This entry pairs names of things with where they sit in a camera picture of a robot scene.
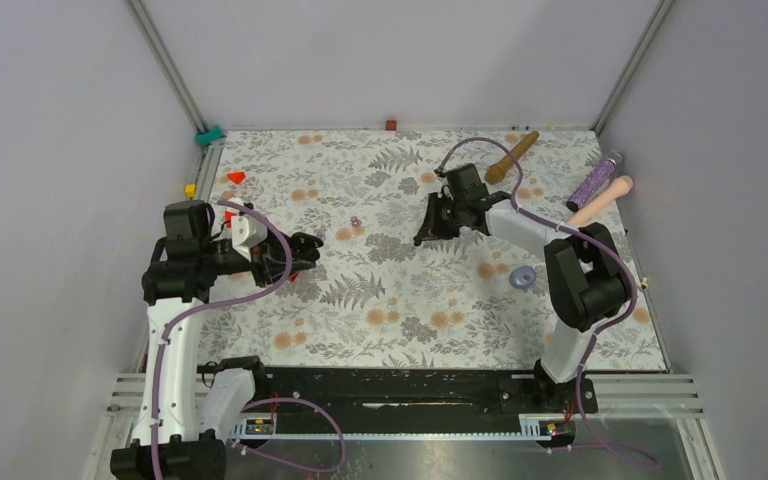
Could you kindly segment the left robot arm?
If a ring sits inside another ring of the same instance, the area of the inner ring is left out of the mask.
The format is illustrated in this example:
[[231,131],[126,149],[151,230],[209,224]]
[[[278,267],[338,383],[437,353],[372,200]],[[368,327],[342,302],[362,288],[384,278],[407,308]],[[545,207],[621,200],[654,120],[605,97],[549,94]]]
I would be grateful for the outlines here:
[[315,268],[322,239],[287,235],[250,204],[226,202],[234,216],[219,232],[203,200],[169,204],[165,234],[141,279],[149,345],[142,403],[129,446],[110,460],[117,479],[222,479],[226,443],[243,408],[269,401],[270,385],[258,357],[219,362],[205,400],[196,400],[197,350],[213,308],[210,291],[221,276],[249,273],[263,298],[301,271]]

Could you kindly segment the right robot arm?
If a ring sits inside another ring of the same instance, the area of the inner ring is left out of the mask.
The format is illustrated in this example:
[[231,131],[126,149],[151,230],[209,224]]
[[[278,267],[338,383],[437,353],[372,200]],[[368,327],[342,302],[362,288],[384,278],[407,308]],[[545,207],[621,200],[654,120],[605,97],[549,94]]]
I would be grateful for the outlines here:
[[451,240],[469,229],[543,261],[557,321],[554,341],[534,367],[533,396],[543,410],[561,410],[573,398],[572,386],[583,376],[596,335],[619,319],[622,307],[636,304],[633,276],[610,232],[599,223],[575,228],[526,212],[509,194],[490,192],[473,164],[435,173],[443,185],[428,196],[416,246]]

